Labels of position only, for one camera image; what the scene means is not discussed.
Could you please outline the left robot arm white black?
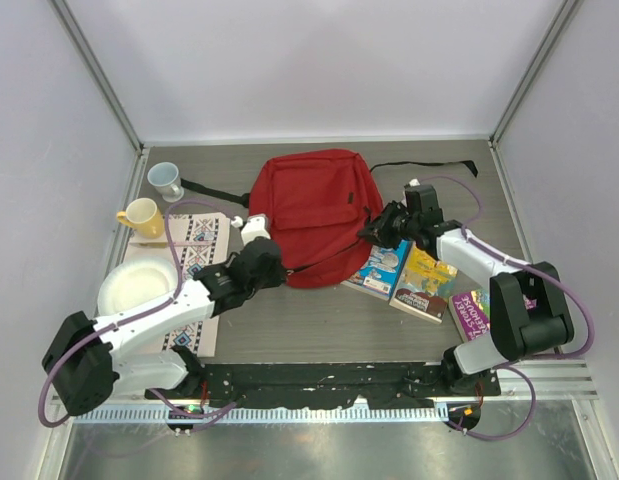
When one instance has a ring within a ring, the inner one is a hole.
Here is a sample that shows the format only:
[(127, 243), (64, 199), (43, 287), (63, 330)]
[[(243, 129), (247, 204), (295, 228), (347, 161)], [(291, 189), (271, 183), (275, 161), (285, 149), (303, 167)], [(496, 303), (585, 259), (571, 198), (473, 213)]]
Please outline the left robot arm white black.
[(177, 328), (239, 308), (259, 290), (285, 281), (279, 246), (258, 237), (226, 262), (203, 268), (174, 291), (138, 307), (95, 319), (82, 311), (71, 314), (43, 356), (43, 389), (56, 391), (70, 417), (134, 390), (158, 388), (192, 398), (202, 385), (193, 353), (174, 347), (143, 354), (141, 348)]

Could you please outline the red backpack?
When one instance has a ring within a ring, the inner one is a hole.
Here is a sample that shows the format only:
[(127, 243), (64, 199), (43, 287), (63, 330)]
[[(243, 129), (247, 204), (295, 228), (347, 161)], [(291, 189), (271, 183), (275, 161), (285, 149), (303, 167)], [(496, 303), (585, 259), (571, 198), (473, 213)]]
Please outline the red backpack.
[(377, 218), (383, 200), (363, 157), (328, 149), (268, 160), (247, 194), (183, 179), (189, 191), (236, 203), (263, 214), (289, 271), (287, 285), (314, 289), (339, 284), (368, 259), (372, 245), (358, 232)]

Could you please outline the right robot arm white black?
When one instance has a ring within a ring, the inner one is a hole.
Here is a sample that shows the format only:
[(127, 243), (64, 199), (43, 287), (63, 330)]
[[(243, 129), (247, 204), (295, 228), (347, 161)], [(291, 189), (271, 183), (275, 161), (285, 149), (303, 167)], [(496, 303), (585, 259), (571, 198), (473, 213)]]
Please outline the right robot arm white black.
[(446, 220), (429, 184), (408, 185), (404, 194), (405, 203), (392, 201), (378, 213), (366, 207), (358, 236), (385, 248), (409, 240), (433, 259), (456, 267), (490, 296), (490, 330), (443, 353), (440, 381), (446, 391), (464, 394), (494, 367), (573, 340), (564, 286), (553, 265), (507, 257), (459, 221)]

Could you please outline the yellow paperback book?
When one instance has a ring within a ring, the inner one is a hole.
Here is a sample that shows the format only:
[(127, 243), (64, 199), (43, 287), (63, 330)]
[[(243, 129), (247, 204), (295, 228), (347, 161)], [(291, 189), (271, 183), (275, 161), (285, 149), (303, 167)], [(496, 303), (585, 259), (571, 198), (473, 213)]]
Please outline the yellow paperback book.
[(433, 324), (441, 324), (458, 269), (410, 247), (389, 305)]

